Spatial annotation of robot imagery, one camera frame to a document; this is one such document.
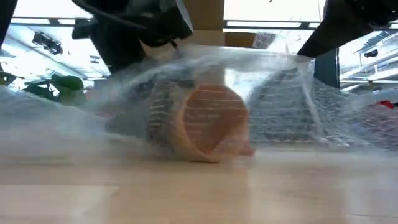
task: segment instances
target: black object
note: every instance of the black object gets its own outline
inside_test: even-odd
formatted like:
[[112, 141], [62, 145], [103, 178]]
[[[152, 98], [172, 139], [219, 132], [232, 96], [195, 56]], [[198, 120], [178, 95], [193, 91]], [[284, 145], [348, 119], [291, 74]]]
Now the black object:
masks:
[[160, 47], [192, 35], [193, 27], [182, 0], [72, 0], [92, 13], [77, 22], [74, 39], [90, 38], [111, 73], [146, 58], [141, 42]]
[[366, 52], [365, 54], [363, 54], [366, 58], [369, 57], [377, 57], [379, 55], [379, 51], [377, 49], [374, 49], [370, 52]]
[[[0, 56], [3, 57], [9, 57], [9, 58], [15, 58], [16, 56], [10, 54], [9, 52], [6, 52], [5, 50], [1, 49], [0, 45]], [[2, 69], [1, 63], [0, 63], [0, 72], [3, 72], [4, 70]]]
[[338, 51], [333, 49], [315, 59], [314, 78], [333, 88], [340, 88]]
[[18, 0], [1, 0], [0, 1], [0, 49], [4, 39], [6, 38], [7, 30], [11, 22], [12, 15], [17, 7]]
[[30, 82], [26, 84], [28, 84], [28, 86], [23, 89], [25, 92], [34, 94], [42, 98], [46, 98], [54, 102], [58, 102], [58, 98], [54, 96], [53, 91], [50, 90], [50, 84], [52, 84], [52, 80]]
[[84, 89], [83, 81], [78, 77], [74, 77], [71, 75], [52, 75], [51, 79], [56, 87], [64, 88], [71, 91], [79, 91]]
[[0, 70], [0, 78], [5, 78], [6, 84], [5, 86], [10, 85], [15, 79], [17, 79], [17, 77], [11, 73], [8, 72], [4, 72], [2, 70]]
[[327, 0], [324, 19], [299, 55], [315, 58], [398, 19], [396, 0]]
[[99, 57], [99, 56], [95, 56], [95, 55], [90, 55], [90, 58], [91, 58], [91, 59], [94, 59], [94, 60], [101, 59], [101, 57]]
[[53, 40], [41, 32], [35, 32], [32, 43], [42, 46], [45, 50], [48, 50], [52, 55], [63, 53], [63, 49], [59, 41]]
[[396, 33], [397, 33], [397, 31], [395, 31], [395, 30], [382, 31], [377, 36], [371, 37], [368, 40], [366, 40], [366, 43], [364, 44], [364, 46], [361, 49], [354, 52], [354, 54], [358, 53], [358, 52], [359, 53], [367, 52], [368, 50], [372, 49], [376, 44], [380, 43], [385, 38], [390, 37]]

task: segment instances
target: wooden table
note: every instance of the wooden table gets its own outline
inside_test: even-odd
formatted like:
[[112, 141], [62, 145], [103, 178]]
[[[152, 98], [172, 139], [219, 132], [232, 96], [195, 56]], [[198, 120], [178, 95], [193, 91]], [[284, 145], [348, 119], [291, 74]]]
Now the wooden table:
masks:
[[224, 164], [1, 164], [0, 223], [396, 224], [397, 170], [394, 158], [283, 147]]

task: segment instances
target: cardboard tube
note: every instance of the cardboard tube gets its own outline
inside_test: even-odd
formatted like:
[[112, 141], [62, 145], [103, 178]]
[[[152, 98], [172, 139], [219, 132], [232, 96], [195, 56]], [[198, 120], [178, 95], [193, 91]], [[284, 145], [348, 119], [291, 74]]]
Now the cardboard tube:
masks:
[[176, 105], [169, 138], [179, 156], [189, 161], [219, 162], [247, 148], [248, 109], [230, 88], [200, 85]]

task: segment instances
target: plastic bag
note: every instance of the plastic bag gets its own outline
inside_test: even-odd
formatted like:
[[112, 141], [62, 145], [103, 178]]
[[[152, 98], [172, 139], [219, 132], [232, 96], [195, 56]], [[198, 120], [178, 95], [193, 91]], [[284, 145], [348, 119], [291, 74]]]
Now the plastic bag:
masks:
[[[179, 55], [115, 74], [81, 109], [2, 87], [0, 158], [155, 154], [219, 162], [281, 141], [318, 142], [324, 150], [398, 148], [397, 112], [314, 80], [310, 58], [204, 46]], [[103, 110], [110, 116], [98, 116]]]
[[289, 46], [280, 35], [266, 32], [256, 34], [253, 48], [267, 49], [270, 52], [290, 53]]

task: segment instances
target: wooden piece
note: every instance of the wooden piece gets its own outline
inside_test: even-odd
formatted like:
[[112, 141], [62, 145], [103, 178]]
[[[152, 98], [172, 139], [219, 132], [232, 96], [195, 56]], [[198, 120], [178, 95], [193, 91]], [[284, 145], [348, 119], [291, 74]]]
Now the wooden piece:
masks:
[[219, 162], [235, 158], [249, 141], [249, 111], [226, 86], [200, 85], [173, 112], [171, 142], [189, 161]]
[[0, 223], [396, 224], [397, 169], [297, 146], [232, 164], [1, 165]]
[[225, 46], [252, 48], [255, 33], [227, 32], [225, 33]]
[[224, 0], [184, 0], [195, 30], [223, 30]]

